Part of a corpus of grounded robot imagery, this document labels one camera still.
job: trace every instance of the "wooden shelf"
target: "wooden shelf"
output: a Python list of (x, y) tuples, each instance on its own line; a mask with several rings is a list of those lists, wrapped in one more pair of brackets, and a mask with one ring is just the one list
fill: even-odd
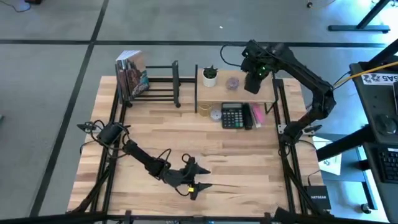
[[(244, 89), (246, 73), (237, 70), (219, 70), (217, 84), (214, 87), (203, 85), (203, 69), (198, 69), (198, 103), (217, 102), (248, 102), (248, 103), (273, 103), (275, 101), (272, 76), (269, 75), (261, 82), (258, 94), (253, 94)], [(237, 90), (228, 90), (226, 81), (231, 77), (239, 79)]]

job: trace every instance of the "concrete floor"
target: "concrete floor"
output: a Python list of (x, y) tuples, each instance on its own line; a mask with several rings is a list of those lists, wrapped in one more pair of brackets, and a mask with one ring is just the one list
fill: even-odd
[[(8, 0), (23, 9), (20, 0)], [(369, 11), (371, 0), (337, 2), (324, 9), (308, 10), (306, 1), (242, 0), (109, 0), (98, 40), (237, 40), (281, 42), (386, 43), (398, 35), (391, 19), (398, 9), (386, 7), (373, 24), (389, 24), (388, 34), (328, 32), (330, 24), (356, 24)], [(89, 40), (102, 1), (47, 0), (32, 9), (15, 13), (0, 4), (2, 39)], [(0, 44), (0, 219), (29, 215), (44, 174), (55, 137), (62, 122), (87, 45)], [(140, 49), (148, 65), (180, 64), (181, 76), (193, 76), (194, 66), (214, 65), (229, 69), (219, 56), (219, 46), (96, 45), (85, 72), (80, 94), (62, 144), (41, 215), (63, 213), (72, 190), (84, 134), (77, 123), (88, 121), (100, 77), (114, 75), (114, 59), (127, 49)], [(379, 48), (292, 47), (296, 57), (325, 80), (334, 83), (348, 65), (369, 60)], [(229, 47), (228, 61), (242, 61), (241, 47)], [(288, 76), (284, 72), (277, 74)], [(311, 93), (303, 90), (305, 102)], [(336, 90), (336, 108), (323, 133), (349, 134), (366, 124), (352, 82)], [(330, 183), (347, 194), (333, 196), (332, 213), (339, 217), (367, 219), (352, 207), (363, 203), (363, 192), (349, 183)]]

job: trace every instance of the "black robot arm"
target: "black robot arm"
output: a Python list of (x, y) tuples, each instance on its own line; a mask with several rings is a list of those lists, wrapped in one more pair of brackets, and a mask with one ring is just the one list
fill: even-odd
[(272, 44), (263, 49), (256, 41), (250, 40), (242, 55), (245, 57), (241, 69), (248, 73), (245, 89), (257, 93), (260, 83), (269, 72), (285, 70), (312, 92), (312, 107), (298, 121), (293, 121), (284, 129), (282, 139), (287, 144), (295, 144), (302, 130), (318, 119), (324, 119), (336, 105), (333, 86), (322, 80), (301, 64), (293, 52), (283, 43)]

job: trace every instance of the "sticker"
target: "sticker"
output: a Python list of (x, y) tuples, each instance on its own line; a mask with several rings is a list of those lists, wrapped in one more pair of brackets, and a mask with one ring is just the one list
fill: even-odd
[(398, 74), (369, 73), (361, 77), (365, 85), (392, 85), (398, 82)]

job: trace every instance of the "wooden tabletop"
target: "wooden tabletop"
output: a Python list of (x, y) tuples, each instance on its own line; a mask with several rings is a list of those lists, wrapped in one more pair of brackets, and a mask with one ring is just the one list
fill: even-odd
[[(203, 84), (203, 69), (198, 70), (198, 103), (211, 102), (275, 102), (274, 86), (272, 85), (272, 75), (268, 75), (261, 82), (261, 88), (257, 94), (253, 94), (244, 89), (244, 78), (246, 73), (237, 70), (219, 70), (217, 73), (217, 83), (213, 87), (206, 87)], [(229, 78), (235, 77), (239, 80), (237, 90), (228, 90), (226, 82)]]
[[(300, 84), (291, 78), (285, 78), (284, 84), (290, 117), (294, 121), (305, 112)], [(165, 85), (171, 86), (171, 83), (154, 83), (151, 88), (164, 88)], [(109, 119), (115, 88), (115, 77), (102, 77), (92, 121)], [(199, 165), (211, 171), (208, 175), (197, 175), (195, 180), (213, 186), (192, 201), (155, 180), (131, 156), (123, 157), (117, 162), (108, 213), (124, 215), (126, 210), (132, 210), (135, 215), (262, 217), (264, 212), (273, 214), (277, 207), (288, 209), (273, 112), (266, 115), (266, 125), (259, 129), (226, 130), (221, 123), (194, 113), (193, 91), (193, 83), (181, 85), (180, 108), (170, 102), (136, 102), (127, 109), (125, 124), (132, 125), (131, 138), (150, 155), (158, 156), (171, 148), (172, 169), (183, 167), (183, 153), (194, 156)], [(78, 206), (94, 186), (101, 150), (96, 143), (84, 147), (69, 210)], [(316, 152), (305, 143), (297, 144), (297, 152), (302, 180), (307, 184), (307, 175), (319, 169)], [(323, 184), (320, 173), (311, 176), (311, 183)], [(179, 189), (187, 192), (186, 186)], [(300, 211), (295, 188), (294, 197), (296, 210)]]

